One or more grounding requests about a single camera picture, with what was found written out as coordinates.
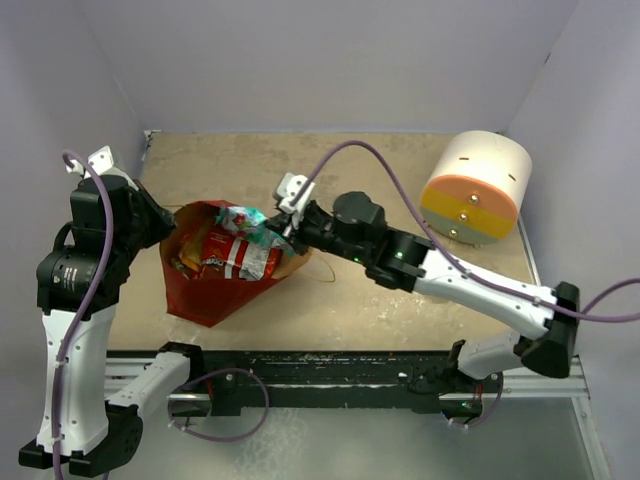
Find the teal snack packet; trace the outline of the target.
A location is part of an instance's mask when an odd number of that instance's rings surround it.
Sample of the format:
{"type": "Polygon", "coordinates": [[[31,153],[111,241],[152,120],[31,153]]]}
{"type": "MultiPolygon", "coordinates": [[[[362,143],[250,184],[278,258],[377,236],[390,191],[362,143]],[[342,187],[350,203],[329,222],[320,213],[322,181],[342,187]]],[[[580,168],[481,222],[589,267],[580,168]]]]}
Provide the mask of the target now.
{"type": "Polygon", "coordinates": [[[260,210],[252,207],[222,206],[215,218],[215,224],[261,248],[279,249],[282,237],[266,228],[267,219],[260,210]]]}

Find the red chips bag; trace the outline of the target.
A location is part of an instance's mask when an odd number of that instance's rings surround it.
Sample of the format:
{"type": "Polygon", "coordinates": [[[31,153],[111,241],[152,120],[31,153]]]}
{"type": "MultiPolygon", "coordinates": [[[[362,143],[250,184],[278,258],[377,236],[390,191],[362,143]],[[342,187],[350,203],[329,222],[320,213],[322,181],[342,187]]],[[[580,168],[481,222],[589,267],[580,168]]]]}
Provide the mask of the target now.
{"type": "Polygon", "coordinates": [[[260,281],[273,274],[281,252],[265,248],[222,228],[212,228],[204,237],[199,279],[260,281]]]}

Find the red paper bag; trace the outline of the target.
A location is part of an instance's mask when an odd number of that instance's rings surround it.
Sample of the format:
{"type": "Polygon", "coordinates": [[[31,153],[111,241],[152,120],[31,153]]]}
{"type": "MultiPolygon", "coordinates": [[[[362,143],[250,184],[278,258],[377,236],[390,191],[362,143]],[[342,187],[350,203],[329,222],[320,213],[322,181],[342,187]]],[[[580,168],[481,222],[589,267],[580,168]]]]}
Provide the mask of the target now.
{"type": "Polygon", "coordinates": [[[175,212],[176,229],[159,246],[168,313],[205,327],[217,325],[262,293],[294,275],[313,255],[313,251],[308,250],[304,256],[289,257],[280,250],[281,256],[273,274],[260,281],[185,278],[171,266],[181,235],[193,223],[206,219],[214,222],[212,228],[222,228],[215,224],[222,206],[238,205],[224,200],[200,200],[182,206],[175,212]]]}

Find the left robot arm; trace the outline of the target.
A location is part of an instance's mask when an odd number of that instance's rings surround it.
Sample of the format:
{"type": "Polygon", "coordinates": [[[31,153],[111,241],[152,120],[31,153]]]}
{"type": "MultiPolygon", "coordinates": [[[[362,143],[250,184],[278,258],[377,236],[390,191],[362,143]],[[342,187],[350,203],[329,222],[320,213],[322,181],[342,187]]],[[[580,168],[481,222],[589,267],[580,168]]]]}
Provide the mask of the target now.
{"type": "Polygon", "coordinates": [[[137,254],[174,230],[171,212],[124,173],[85,177],[70,195],[71,221],[36,269],[46,333],[44,414],[21,466],[95,478],[127,464],[144,421],[178,387],[206,378],[201,348],[169,342],[119,392],[105,394],[107,344],[120,289],[137,254]]]}

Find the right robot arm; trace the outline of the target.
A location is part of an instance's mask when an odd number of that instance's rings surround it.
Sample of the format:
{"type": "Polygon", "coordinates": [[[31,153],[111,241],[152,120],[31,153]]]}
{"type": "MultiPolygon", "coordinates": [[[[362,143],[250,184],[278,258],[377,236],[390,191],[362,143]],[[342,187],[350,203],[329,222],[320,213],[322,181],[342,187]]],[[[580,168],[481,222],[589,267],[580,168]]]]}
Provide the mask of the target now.
{"type": "Polygon", "coordinates": [[[479,380],[526,367],[549,378],[569,376],[578,322],[579,290],[521,283],[475,265],[448,261],[428,239],[390,227],[382,206],[363,192],[340,195],[330,213],[313,200],[274,196],[278,215],[267,225],[297,251],[308,247],[363,265],[381,287],[435,296],[487,315],[507,331],[479,342],[461,340],[450,351],[446,383],[467,391],[479,380]]]}

